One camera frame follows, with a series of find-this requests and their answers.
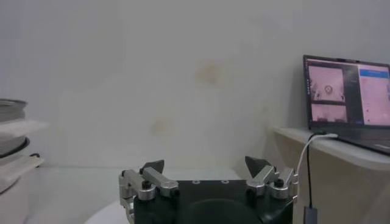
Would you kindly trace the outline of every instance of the wall stain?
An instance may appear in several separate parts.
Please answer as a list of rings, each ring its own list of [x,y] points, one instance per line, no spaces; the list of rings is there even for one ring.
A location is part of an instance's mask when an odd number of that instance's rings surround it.
[[[167,117],[157,117],[156,121],[150,128],[150,134],[152,136],[168,136],[171,132],[172,124]]]
[[[229,77],[230,60],[208,59],[200,63],[194,74],[195,80],[203,85],[217,87],[226,83]]]

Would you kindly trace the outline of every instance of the white shelf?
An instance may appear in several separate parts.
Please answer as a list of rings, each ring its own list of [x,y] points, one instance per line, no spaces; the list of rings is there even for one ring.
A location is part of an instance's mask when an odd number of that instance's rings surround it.
[[[312,132],[298,128],[274,128],[274,132],[300,143],[306,143]],[[372,170],[390,171],[390,156],[382,155],[334,139],[318,139],[311,146],[329,155]]]

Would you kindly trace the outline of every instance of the white table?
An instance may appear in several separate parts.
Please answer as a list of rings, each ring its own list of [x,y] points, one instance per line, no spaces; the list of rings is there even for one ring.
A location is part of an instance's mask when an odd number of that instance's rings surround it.
[[[29,176],[30,216],[26,224],[84,223],[94,213],[119,199],[122,169],[40,167]],[[175,180],[233,180],[232,169],[166,169]]]

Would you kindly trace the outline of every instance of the white cable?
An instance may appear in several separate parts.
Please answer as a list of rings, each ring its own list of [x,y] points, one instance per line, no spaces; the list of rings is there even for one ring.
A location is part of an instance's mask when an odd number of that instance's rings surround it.
[[[303,161],[303,156],[305,155],[305,152],[307,150],[307,147],[310,145],[310,143],[318,138],[337,138],[338,135],[336,134],[327,134],[327,135],[316,135],[314,137],[312,137],[305,145],[305,147],[303,148],[302,150],[302,153],[300,154],[300,158],[299,158],[299,162],[298,162],[298,166],[297,166],[297,169],[296,169],[296,174],[298,174],[298,178],[300,177],[299,176],[299,170],[300,170],[300,166],[302,165],[302,161]],[[298,188],[297,188],[297,193],[298,193],[298,196],[299,196],[299,184],[298,184]]]

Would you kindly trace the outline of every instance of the stacked plates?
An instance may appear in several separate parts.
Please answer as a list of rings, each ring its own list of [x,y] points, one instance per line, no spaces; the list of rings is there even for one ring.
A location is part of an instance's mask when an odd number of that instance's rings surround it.
[[[0,99],[0,223],[5,224],[24,223],[29,209],[23,176],[43,162],[39,155],[20,155],[30,143],[24,135],[26,128],[39,126],[24,120],[26,105],[20,100]]]

